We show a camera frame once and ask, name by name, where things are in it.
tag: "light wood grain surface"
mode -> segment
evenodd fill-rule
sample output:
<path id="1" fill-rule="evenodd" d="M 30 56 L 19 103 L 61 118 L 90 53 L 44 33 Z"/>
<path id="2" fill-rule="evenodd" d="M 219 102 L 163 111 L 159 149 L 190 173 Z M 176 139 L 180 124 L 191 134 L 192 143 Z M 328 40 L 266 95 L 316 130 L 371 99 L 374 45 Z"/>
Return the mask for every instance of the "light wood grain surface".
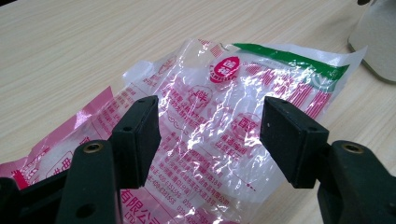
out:
<path id="1" fill-rule="evenodd" d="M 355 1 L 48 1 L 0 7 L 0 162 L 26 156 L 139 60 L 187 38 L 349 52 Z M 396 175 L 396 87 L 360 66 L 320 121 Z M 284 183 L 251 223 L 320 223 L 315 190 Z"/>

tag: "black mechanical part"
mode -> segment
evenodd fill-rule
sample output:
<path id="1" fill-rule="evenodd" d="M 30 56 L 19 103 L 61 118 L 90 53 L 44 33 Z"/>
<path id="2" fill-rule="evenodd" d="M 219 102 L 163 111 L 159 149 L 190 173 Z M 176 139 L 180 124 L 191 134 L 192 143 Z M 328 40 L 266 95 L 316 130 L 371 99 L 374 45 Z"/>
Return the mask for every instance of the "black mechanical part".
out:
<path id="1" fill-rule="evenodd" d="M 320 181 L 324 223 L 396 223 L 396 178 L 367 147 L 329 146 L 328 131 L 293 104 L 265 97 L 261 141 L 295 188 Z"/>
<path id="2" fill-rule="evenodd" d="M 69 170 L 22 190 L 0 178 L 0 223 L 121 223 L 120 186 L 144 185 L 161 141 L 158 124 L 158 97 L 145 97 L 108 141 L 79 146 Z"/>

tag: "transparent plastic packaging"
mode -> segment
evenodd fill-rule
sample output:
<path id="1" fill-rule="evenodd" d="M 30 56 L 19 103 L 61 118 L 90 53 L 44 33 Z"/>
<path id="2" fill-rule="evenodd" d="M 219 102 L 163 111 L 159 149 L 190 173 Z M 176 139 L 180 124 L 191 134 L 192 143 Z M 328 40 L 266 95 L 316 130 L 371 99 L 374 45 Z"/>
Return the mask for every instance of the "transparent plastic packaging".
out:
<path id="1" fill-rule="evenodd" d="M 66 169 L 78 144 L 107 139 L 134 101 L 158 95 L 163 139 L 145 187 L 120 191 L 124 223 L 248 223 L 284 181 L 259 139 L 264 97 L 319 118 L 364 51 L 188 40 L 158 62 L 134 65 L 101 109 L 53 146 L 0 165 L 0 175 L 23 188 Z"/>

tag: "logo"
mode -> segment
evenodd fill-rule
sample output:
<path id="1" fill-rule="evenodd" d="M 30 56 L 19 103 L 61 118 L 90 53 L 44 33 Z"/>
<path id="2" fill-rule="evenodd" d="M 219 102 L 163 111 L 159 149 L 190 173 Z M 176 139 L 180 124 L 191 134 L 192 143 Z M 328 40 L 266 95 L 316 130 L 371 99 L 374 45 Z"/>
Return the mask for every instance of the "logo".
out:
<path id="1" fill-rule="evenodd" d="M 220 83 L 236 78 L 239 68 L 239 58 L 236 56 L 223 59 L 216 65 L 210 65 L 210 80 Z"/>

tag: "table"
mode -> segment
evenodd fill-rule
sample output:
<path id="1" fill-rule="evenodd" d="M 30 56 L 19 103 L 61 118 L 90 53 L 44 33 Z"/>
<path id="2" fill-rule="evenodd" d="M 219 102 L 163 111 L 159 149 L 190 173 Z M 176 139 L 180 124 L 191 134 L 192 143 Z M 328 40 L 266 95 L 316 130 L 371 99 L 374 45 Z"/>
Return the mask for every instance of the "table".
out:
<path id="1" fill-rule="evenodd" d="M 19 0 L 0 7 L 0 162 L 27 155 L 130 66 L 160 59 L 187 38 L 344 53 L 364 9 L 314 0 Z M 395 93 L 361 65 L 320 120 L 329 142 L 361 143 L 396 175 Z M 316 189 L 283 183 L 251 223 L 320 223 Z"/>

